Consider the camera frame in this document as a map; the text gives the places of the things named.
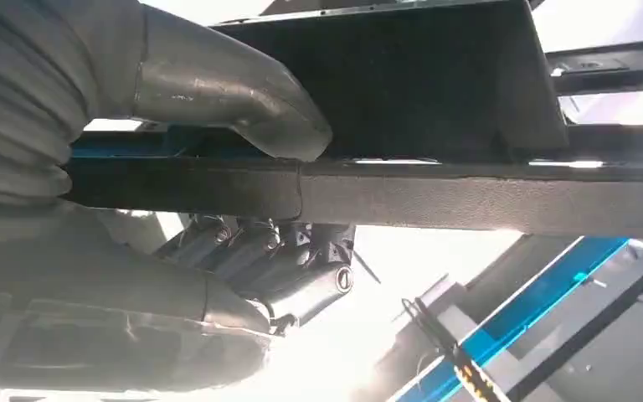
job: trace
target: metal bar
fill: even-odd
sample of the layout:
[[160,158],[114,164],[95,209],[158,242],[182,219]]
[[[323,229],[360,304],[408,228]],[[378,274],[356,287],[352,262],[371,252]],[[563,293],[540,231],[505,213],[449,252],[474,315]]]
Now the metal bar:
[[643,238],[643,169],[80,159],[91,207]]
[[546,54],[558,95],[643,90],[643,42]]
[[522,400],[557,369],[566,364],[578,351],[590,343],[612,322],[626,312],[643,294],[643,272],[600,312],[589,319],[580,329],[564,339],[546,358],[535,364],[532,370],[507,393],[512,400]]
[[[627,239],[621,238],[576,241],[481,323],[462,341],[462,346],[475,361],[484,365],[598,270],[626,242]],[[405,387],[400,402],[444,400],[459,388],[448,361],[430,367],[433,368],[428,373]],[[410,386],[417,381],[421,381],[422,387]]]
[[[358,144],[355,148],[332,144],[324,158],[431,157],[445,163],[507,163],[533,159],[643,162],[643,126],[570,125],[567,130],[569,145],[556,149],[521,150],[477,143],[473,149],[448,145],[428,153],[423,144],[418,143],[406,144],[404,152],[398,153],[391,147],[375,152],[364,150]],[[205,140],[205,146],[197,147],[196,144],[202,140]],[[233,132],[209,128],[187,128],[183,131],[173,128],[170,132],[138,132],[135,135],[88,131],[74,144],[75,157],[171,157],[183,153],[186,147],[186,155],[191,157],[262,157],[259,151]]]

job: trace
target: bright light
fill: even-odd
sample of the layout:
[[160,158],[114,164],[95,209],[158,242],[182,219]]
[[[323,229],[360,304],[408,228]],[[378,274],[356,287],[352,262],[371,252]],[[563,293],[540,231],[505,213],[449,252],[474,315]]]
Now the bright light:
[[136,120],[94,119],[83,131],[135,131],[141,126]]
[[441,165],[440,162],[435,161],[420,161],[419,159],[361,159],[356,163],[362,165]]
[[157,212],[157,220],[162,226],[162,232],[167,241],[171,240],[183,230],[181,217],[176,212]]
[[555,162],[555,161],[532,161],[528,163],[531,166],[558,166],[564,168],[583,168],[595,169],[603,167],[601,161],[574,161],[574,162]]

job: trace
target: black cable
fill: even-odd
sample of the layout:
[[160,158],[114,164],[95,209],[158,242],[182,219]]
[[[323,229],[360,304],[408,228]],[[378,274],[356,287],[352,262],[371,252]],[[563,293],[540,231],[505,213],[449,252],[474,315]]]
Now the black cable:
[[355,251],[355,250],[352,250],[351,252],[352,252],[352,253],[353,253],[353,255],[356,257],[356,261],[358,261],[358,263],[361,265],[361,267],[362,267],[362,268],[363,268],[363,269],[364,269],[364,270],[365,270],[365,271],[366,271],[366,272],[367,272],[367,273],[368,273],[368,274],[373,278],[373,280],[374,280],[374,281],[376,281],[376,283],[378,283],[379,285],[381,285],[381,279],[380,279],[380,278],[378,278],[378,276],[376,275],[376,273],[375,273],[375,272],[373,272],[373,270],[371,269],[371,267],[370,267],[370,266],[368,266],[368,264],[367,264],[367,263],[366,263],[366,261],[361,257],[361,255],[360,255],[360,254],[358,254],[358,252],[357,252],[357,251]]
[[413,307],[413,302],[408,300],[408,299],[400,299],[400,302],[403,304],[403,309],[405,310],[406,313],[410,316],[410,319],[413,321],[413,324],[415,324],[416,327],[420,329],[420,331],[425,335],[426,338],[428,338],[428,341],[430,341],[430,344],[433,345],[434,348],[444,350],[442,348],[442,345],[437,340],[437,337],[430,331],[429,328],[427,328],[425,325],[420,322],[418,317],[413,314],[412,311],[410,311],[410,308]]

